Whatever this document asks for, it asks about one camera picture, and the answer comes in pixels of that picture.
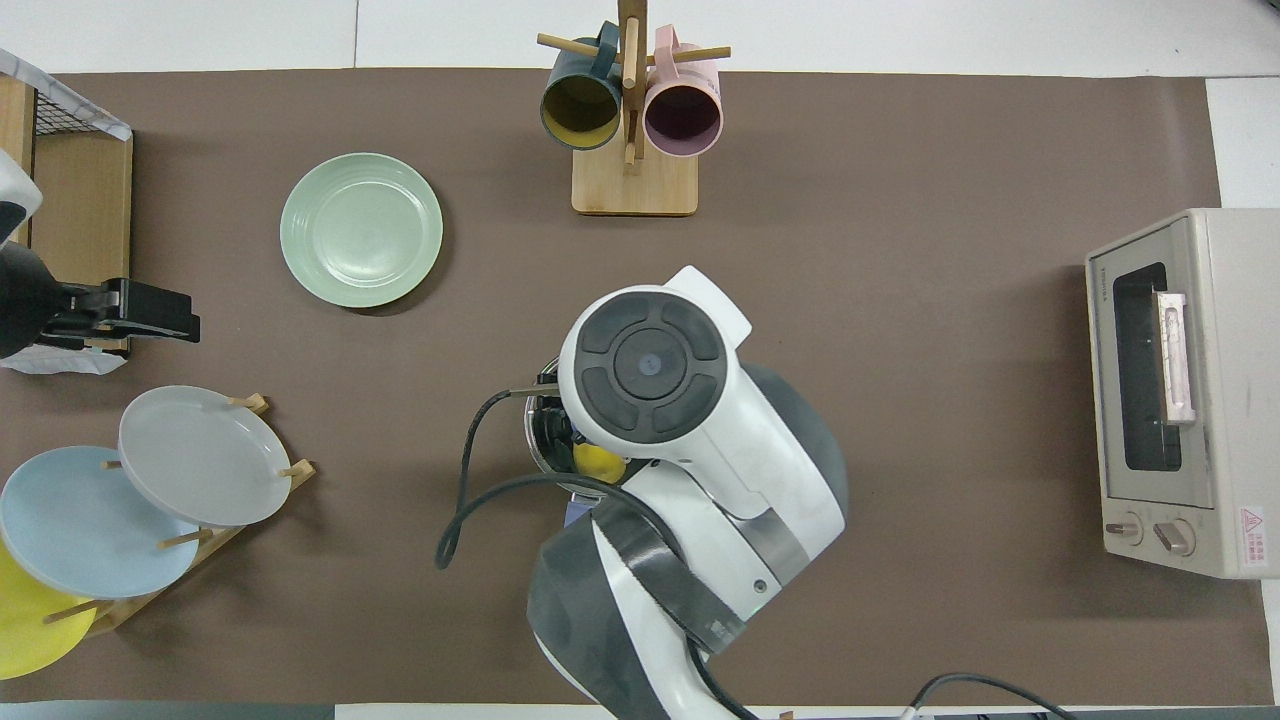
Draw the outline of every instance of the yellow object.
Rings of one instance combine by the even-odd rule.
[[[44,619],[86,600],[41,584],[0,543],[0,680],[35,673],[70,652],[97,612],[79,612],[49,625]]]
[[[579,473],[611,486],[621,480],[627,469],[621,457],[595,445],[575,445],[573,465]]]

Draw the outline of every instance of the mug handle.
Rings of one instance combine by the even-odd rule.
[[[654,35],[657,46],[653,49],[653,59],[658,67],[658,78],[663,82],[678,79],[680,69],[676,68],[675,54],[680,40],[676,38],[676,26],[662,26]]]
[[[600,33],[595,36],[598,50],[595,51],[595,61],[591,63],[591,76],[609,77],[609,69],[617,61],[620,40],[618,26],[605,20],[600,26]]]

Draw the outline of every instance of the green plate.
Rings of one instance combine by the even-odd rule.
[[[289,272],[316,297],[372,307],[422,282],[440,254],[444,219],[431,186],[387,155],[353,152],[298,181],[280,217]]]

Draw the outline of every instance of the blue plate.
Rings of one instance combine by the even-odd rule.
[[[33,578],[102,600],[147,594],[191,568],[197,542],[156,550],[198,529],[134,489],[106,447],[60,447],[22,464],[0,492],[0,536]]]

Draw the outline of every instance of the pink mug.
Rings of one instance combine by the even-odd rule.
[[[724,124],[719,72],[716,60],[676,64],[672,55],[698,50],[676,38],[673,26],[662,26],[653,50],[657,65],[649,70],[644,96],[644,135],[649,145],[667,155],[701,155],[719,140]]]

